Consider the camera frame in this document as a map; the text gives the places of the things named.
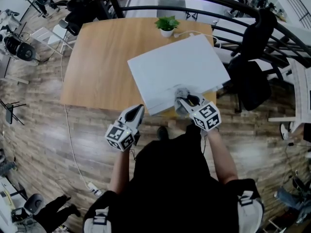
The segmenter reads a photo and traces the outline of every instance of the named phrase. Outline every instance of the green plant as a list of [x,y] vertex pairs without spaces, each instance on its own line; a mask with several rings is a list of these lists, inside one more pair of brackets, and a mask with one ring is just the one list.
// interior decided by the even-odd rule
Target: green plant
[[175,20],[175,16],[172,17],[161,17],[158,21],[155,22],[158,29],[164,31],[171,31],[179,25],[179,21]]

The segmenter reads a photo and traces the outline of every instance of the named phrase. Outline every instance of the shoulder strap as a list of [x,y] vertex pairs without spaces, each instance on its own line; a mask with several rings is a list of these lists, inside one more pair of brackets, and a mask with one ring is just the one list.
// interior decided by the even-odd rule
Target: shoulder strap
[[260,199],[251,199],[252,191],[244,191],[238,196],[239,233],[256,233],[263,217]]
[[84,233],[111,233],[111,222],[107,219],[109,207],[96,210],[96,216],[84,224]]

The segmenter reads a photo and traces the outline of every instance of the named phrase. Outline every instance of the black shoe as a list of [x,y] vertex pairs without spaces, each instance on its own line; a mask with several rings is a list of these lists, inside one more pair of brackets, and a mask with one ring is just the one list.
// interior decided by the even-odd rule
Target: black shoe
[[71,204],[69,206],[69,208],[72,209],[73,214],[75,214],[77,217],[81,216],[81,213],[79,212],[79,210],[77,209],[77,206],[75,206],[74,204]]
[[66,201],[69,201],[71,199],[71,197],[67,197],[65,194],[62,197],[65,197]]
[[169,139],[169,133],[167,132],[167,129],[164,126],[158,128],[156,135],[160,141],[166,141]]

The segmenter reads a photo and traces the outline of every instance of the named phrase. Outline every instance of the parquet floor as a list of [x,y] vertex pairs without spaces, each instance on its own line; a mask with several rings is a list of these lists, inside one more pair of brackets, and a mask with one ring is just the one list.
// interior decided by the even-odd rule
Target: parquet floor
[[[27,21],[26,30],[34,31],[42,26],[52,29],[67,13],[66,9],[58,13],[48,10],[51,14],[54,13],[52,18],[43,19],[37,17],[35,10],[30,9],[23,19]],[[42,59],[52,54],[50,49],[39,43],[33,42],[32,45]],[[63,58],[64,74],[69,56],[70,50],[67,48]],[[10,63],[9,74],[27,79],[30,83],[0,83],[0,98],[4,102],[27,103],[27,106],[16,109],[17,116],[24,121],[25,126],[15,121],[8,125],[4,119],[5,111],[0,111],[0,126],[4,131],[1,141],[8,158],[13,159],[14,155],[17,158],[18,171],[9,173],[14,184],[20,182],[29,195],[42,194],[46,202],[65,191],[72,197],[70,202],[80,208],[88,208],[96,197],[86,190],[73,161],[64,106],[59,103],[62,90],[60,62],[60,56],[54,54],[49,61],[37,67],[19,62]],[[302,179],[309,176],[307,159],[304,157],[307,148],[287,147],[287,159],[285,148],[288,142],[281,140],[279,125],[267,121],[271,116],[294,115],[294,91],[285,90],[278,84],[272,85],[272,88],[271,98],[252,112],[244,111],[236,115],[234,108],[237,99],[234,95],[225,95],[217,100],[223,121],[220,126],[221,135],[236,162],[239,177],[257,181],[266,209],[264,220],[281,213],[285,208],[273,194],[287,180],[290,165],[293,170],[298,170]],[[73,148],[81,172],[87,182],[92,181],[105,190],[117,152],[106,144],[104,134],[119,112],[75,106],[68,106],[67,110]],[[176,125],[185,123],[187,122],[180,118],[146,116],[140,128],[142,136],[135,148],[136,154],[144,145],[156,139],[156,130],[160,125],[167,126],[170,136],[174,137],[182,134]],[[295,138],[294,142],[306,145],[301,137]],[[212,175],[215,176],[208,146],[205,156]],[[131,156],[131,174],[134,166]],[[185,181],[185,186],[188,185],[190,181]],[[74,232],[81,232],[82,218],[72,216],[66,224]]]

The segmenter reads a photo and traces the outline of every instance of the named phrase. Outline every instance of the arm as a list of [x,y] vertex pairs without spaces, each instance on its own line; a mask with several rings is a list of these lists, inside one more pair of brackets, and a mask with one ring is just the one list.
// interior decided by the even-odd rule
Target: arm
[[120,151],[113,166],[109,190],[119,194],[129,183],[130,151]]
[[231,180],[237,180],[237,168],[217,129],[209,131],[207,136],[219,182],[226,184]]

